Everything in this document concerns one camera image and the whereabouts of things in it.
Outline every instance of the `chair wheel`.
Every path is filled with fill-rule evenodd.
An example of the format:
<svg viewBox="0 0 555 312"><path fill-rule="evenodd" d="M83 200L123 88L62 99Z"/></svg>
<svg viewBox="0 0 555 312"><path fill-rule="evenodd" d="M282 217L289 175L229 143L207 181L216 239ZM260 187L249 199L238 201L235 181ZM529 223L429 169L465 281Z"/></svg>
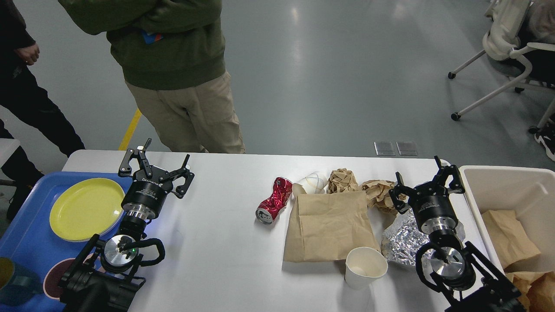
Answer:
<svg viewBox="0 0 555 312"><path fill-rule="evenodd" d="M538 133L538 131L539 131L539 128L536 126L531 126L530 128L528 128L528 133L531 133L531 134L536 134Z"/></svg>

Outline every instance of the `crumpled paper cup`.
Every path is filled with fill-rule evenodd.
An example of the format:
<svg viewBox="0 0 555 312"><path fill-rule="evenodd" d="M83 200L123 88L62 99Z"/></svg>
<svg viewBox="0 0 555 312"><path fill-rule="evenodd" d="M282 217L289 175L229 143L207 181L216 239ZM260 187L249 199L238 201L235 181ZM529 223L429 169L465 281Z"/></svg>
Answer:
<svg viewBox="0 0 555 312"><path fill-rule="evenodd" d="M293 195L297 197L300 194L321 194L324 192L326 184L326 174L316 171L293 184Z"/></svg>
<svg viewBox="0 0 555 312"><path fill-rule="evenodd" d="M349 252L345 260L345 282L353 289L368 287L387 273L387 260L379 251L358 247Z"/></svg>

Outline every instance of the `gray floor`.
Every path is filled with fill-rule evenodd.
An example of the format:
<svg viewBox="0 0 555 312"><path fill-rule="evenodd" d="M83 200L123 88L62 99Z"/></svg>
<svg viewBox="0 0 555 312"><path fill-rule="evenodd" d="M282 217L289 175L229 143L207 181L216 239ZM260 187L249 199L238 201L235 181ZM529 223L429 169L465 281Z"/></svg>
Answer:
<svg viewBox="0 0 555 312"><path fill-rule="evenodd" d="M89 149L117 149L136 106L104 34L90 36L53 1L16 0L41 47L31 67ZM247 152L375 157L374 141L412 141L453 164L555 169L527 134L552 97L505 92L459 122L450 114L505 78L480 59L488 0L224 1L226 63ZM45 173L65 157L35 129L0 116ZM153 138L141 119L131 146ZM4 199L10 188L0 188ZM0 198L0 209L6 200Z"/></svg>

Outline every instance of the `crumpled brown paper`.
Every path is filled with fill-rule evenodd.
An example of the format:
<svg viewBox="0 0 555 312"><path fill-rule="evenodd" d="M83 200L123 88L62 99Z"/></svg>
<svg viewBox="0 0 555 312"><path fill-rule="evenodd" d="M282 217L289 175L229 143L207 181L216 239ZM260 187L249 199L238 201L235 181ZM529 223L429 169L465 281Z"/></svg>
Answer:
<svg viewBox="0 0 555 312"><path fill-rule="evenodd" d="M555 273L545 273L532 283L528 291L530 299L530 312L555 311Z"/></svg>
<svg viewBox="0 0 555 312"><path fill-rule="evenodd" d="M514 210L488 210L482 220L503 268L541 253L524 232Z"/></svg>
<svg viewBox="0 0 555 312"><path fill-rule="evenodd" d="M366 211L362 191L299 195L289 218L283 260L343 260L361 246L379 251Z"/></svg>
<svg viewBox="0 0 555 312"><path fill-rule="evenodd" d="M330 178L327 180L328 194L354 192L360 190L359 184L356 182L355 175L351 170L346 168L337 169L331 172Z"/></svg>
<svg viewBox="0 0 555 312"><path fill-rule="evenodd" d="M368 208L376 207L383 213L392 215L397 214L397 210L393 207L393 201L389 196L389 190L395 186L395 182L387 180L368 180L361 184L360 189L366 192L366 202ZM399 196L399 199L405 200L405 196Z"/></svg>
<svg viewBox="0 0 555 312"><path fill-rule="evenodd" d="M518 300L527 311L555 311L554 272L514 272L506 275L522 293Z"/></svg>
<svg viewBox="0 0 555 312"><path fill-rule="evenodd" d="M522 303L526 310L530 309L530 300L528 298L528 291L538 278L542 277L545 272L514 272L506 273L507 279L520 290L522 295L518 297L518 301Z"/></svg>

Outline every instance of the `blue mug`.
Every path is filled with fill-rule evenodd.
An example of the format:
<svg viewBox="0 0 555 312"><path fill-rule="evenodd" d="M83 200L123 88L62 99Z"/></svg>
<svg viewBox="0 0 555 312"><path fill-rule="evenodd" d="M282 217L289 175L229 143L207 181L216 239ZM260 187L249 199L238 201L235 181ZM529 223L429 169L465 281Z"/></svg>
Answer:
<svg viewBox="0 0 555 312"><path fill-rule="evenodd" d="M42 292L42 284L35 272L0 257L0 304L21 305Z"/></svg>

